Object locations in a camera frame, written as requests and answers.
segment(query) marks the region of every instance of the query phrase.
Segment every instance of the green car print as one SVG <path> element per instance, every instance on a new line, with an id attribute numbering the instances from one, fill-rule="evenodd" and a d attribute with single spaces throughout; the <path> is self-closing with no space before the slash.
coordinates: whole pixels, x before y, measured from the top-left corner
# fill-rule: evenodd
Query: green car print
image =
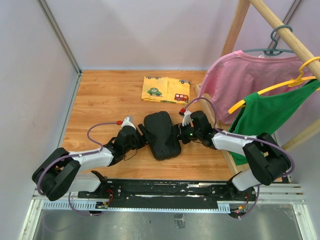
<path id="1" fill-rule="evenodd" d="M 148 94 L 152 95 L 156 95 L 157 97 L 161 96 L 162 93 L 158 90 L 158 88 L 152 87 L 150 88 L 150 90 L 148 91 Z"/>

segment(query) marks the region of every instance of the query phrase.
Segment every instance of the yellow cloth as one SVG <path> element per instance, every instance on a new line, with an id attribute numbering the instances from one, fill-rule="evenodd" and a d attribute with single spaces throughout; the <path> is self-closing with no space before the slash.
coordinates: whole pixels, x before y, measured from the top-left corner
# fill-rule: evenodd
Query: yellow cloth
<path id="1" fill-rule="evenodd" d="M 190 99 L 190 82 L 161 76 L 145 76 L 141 99 L 153 102 L 187 104 Z"/>

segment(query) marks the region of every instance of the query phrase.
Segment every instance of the yellow hanger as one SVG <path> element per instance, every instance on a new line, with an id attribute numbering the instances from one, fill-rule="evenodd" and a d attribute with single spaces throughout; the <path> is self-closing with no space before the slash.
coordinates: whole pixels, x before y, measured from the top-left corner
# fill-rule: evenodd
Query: yellow hanger
<path id="1" fill-rule="evenodd" d="M 302 82 L 304 82 L 304 81 L 307 81 L 307 80 L 312 80 L 312 79 L 317 79 L 315 76 L 306 76 L 306 77 L 300 77 L 299 78 L 299 81 L 302 83 Z M 289 84 L 293 84 L 293 83 L 296 83 L 296 81 L 297 81 L 297 79 L 291 79 L 291 80 L 289 80 L 289 81 L 284 81 L 284 82 L 281 82 L 281 83 L 278 83 L 278 84 L 276 84 L 276 85 L 273 85 L 273 86 L 270 86 L 270 87 L 267 87 L 267 88 L 265 88 L 265 89 L 263 89 L 263 90 L 260 90 L 260 91 L 258 91 L 257 93 L 259 94 L 259 95 L 261 95 L 261 94 L 264 94 L 264 93 L 266 93 L 266 92 L 269 92 L 269 91 L 271 91 L 271 90 L 273 90 L 273 89 L 277 89 L 277 88 L 280 88 L 280 87 L 283 87 L 283 86 L 285 86 L 285 85 L 289 85 Z M 238 108 L 241 108 L 241 107 L 245 107 L 245 104 L 246 102 L 245 102 L 245 100 L 241 100 L 241 101 L 238 101 L 235 105 L 233 105 L 230 109 L 229 109 L 229 111 L 228 111 L 228 113 L 229 114 L 232 114 L 235 110 L 237 110 Z"/>
<path id="2" fill-rule="evenodd" d="M 320 59 L 320 56 L 315 56 L 315 57 L 311 58 L 310 60 L 306 61 L 304 64 L 302 64 L 302 66 L 299 68 L 300 75 L 296 79 L 291 79 L 291 80 L 294 80 L 294 83 L 289 84 L 288 87 L 294 87 L 299 84 L 302 84 L 304 81 L 300 80 L 300 79 L 304 75 L 304 71 L 303 71 L 304 67 L 307 66 L 309 63 L 311 63 L 315 60 L 318 60 L 318 59 Z"/>

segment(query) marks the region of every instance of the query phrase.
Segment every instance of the pink garment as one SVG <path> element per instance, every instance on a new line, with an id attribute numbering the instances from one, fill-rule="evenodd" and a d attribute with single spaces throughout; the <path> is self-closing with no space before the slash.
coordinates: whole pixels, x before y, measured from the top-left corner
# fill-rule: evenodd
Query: pink garment
<path id="1" fill-rule="evenodd" d="M 302 64 L 297 56 L 262 58 L 250 56 L 242 50 L 234 51 L 220 57 L 210 67 L 198 97 L 209 94 L 216 107 L 217 118 L 224 124 L 232 124 L 240 109 L 229 114 L 229 108 L 249 94 L 297 78 Z M 306 67 L 303 70 L 304 77 L 312 75 Z M 282 94 L 302 85 L 279 87 L 263 96 Z"/>

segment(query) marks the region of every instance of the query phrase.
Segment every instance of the green shirt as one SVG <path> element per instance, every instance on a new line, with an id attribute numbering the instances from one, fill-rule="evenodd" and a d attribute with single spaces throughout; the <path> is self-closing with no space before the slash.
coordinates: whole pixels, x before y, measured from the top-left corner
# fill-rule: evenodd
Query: green shirt
<path id="1" fill-rule="evenodd" d="M 242 135 L 273 134 L 320 87 L 320 81 L 310 80 L 304 86 L 274 96 L 260 96 L 254 92 L 244 98 L 245 107 L 234 120 L 230 133 Z M 247 159 L 231 153 L 236 165 L 248 163 Z"/>

